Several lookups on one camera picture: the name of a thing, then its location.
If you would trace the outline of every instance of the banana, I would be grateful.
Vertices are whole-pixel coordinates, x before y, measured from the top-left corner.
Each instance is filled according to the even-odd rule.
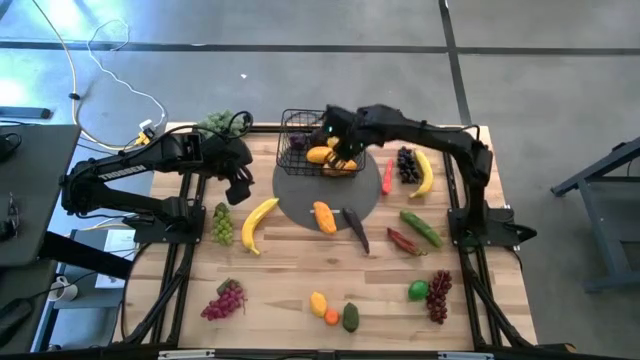
[[[260,204],[260,206],[249,214],[247,220],[244,221],[244,225],[242,225],[242,244],[256,255],[260,255],[260,251],[256,249],[256,244],[253,242],[253,231],[256,229],[260,220],[276,207],[278,200],[280,199],[272,198]]]
[[[429,160],[427,160],[427,156],[420,150],[413,151],[418,161],[418,165],[420,165],[420,171],[422,172],[422,184],[416,192],[409,195],[411,199],[423,196],[424,194],[431,191],[431,186],[433,185],[433,171],[431,170],[431,164],[429,164]]]

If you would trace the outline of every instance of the dark grapes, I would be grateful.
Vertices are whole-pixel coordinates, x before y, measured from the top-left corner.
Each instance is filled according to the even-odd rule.
[[[420,182],[420,173],[416,167],[411,150],[403,146],[398,150],[398,170],[403,184],[417,184]]]
[[[429,318],[438,324],[444,324],[447,318],[447,293],[451,289],[451,274],[447,270],[438,270],[433,281],[429,284],[427,309]]]
[[[231,315],[236,309],[244,306],[247,300],[244,298],[244,289],[236,280],[229,281],[224,290],[220,290],[222,295],[217,300],[209,301],[209,304],[202,310],[200,316],[209,321],[224,319]]]

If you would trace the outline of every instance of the black wire basket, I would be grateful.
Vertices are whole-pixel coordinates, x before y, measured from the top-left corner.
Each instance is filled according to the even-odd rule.
[[[322,170],[322,165],[307,161],[307,151],[311,148],[308,138],[305,139],[304,148],[301,150],[292,149],[291,141],[289,140],[293,133],[311,134],[313,130],[322,126],[323,116],[324,111],[321,110],[287,109],[282,112],[276,163],[288,175],[331,176],[328,172]],[[341,177],[354,177],[364,169],[366,165],[364,151],[358,154],[353,161],[356,163],[356,168],[353,170],[340,170]]]

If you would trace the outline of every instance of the round gray platform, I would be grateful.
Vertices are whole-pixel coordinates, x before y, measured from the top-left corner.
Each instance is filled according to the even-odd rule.
[[[375,159],[366,153],[366,167],[355,177],[288,175],[276,166],[273,173],[273,194],[289,219],[312,230],[320,230],[310,210],[315,201],[322,201],[331,210],[349,207],[364,220],[378,202],[381,179]],[[338,230],[348,224],[342,214],[334,213]]]

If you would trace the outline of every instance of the yellow fruit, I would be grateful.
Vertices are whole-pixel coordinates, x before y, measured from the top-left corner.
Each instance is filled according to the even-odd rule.
[[[324,295],[314,291],[309,300],[311,301],[311,312],[313,315],[320,318],[324,317],[324,314],[327,312],[327,299]]]
[[[307,160],[314,164],[324,164],[329,161],[329,154],[333,153],[333,150],[328,146],[316,146],[307,152]]]
[[[333,217],[329,205],[322,201],[316,201],[313,203],[313,211],[316,215],[316,222],[320,227],[320,230],[327,234],[333,234],[337,231],[336,220]]]
[[[260,204],[260,206],[255,208],[251,214],[249,214],[247,220],[244,221],[244,225],[242,225],[242,245],[256,255],[260,255],[260,251],[256,249],[256,245],[253,241],[253,231],[256,229],[260,220],[262,220],[269,211],[276,207],[278,200],[280,199],[272,198]]]
[[[422,184],[420,184],[416,192],[409,195],[411,199],[428,193],[431,191],[431,186],[433,185],[433,171],[431,170],[431,164],[429,164],[427,156],[420,150],[414,150],[414,153],[418,165],[420,165],[420,171],[422,172]]]
[[[342,167],[340,163],[336,164],[336,168],[332,168],[331,166],[329,166],[329,164],[325,164],[324,167],[322,168],[322,172],[325,175],[329,175],[329,176],[342,176],[342,175],[349,175],[357,167],[358,167],[358,164],[356,164],[355,161],[349,160]]]

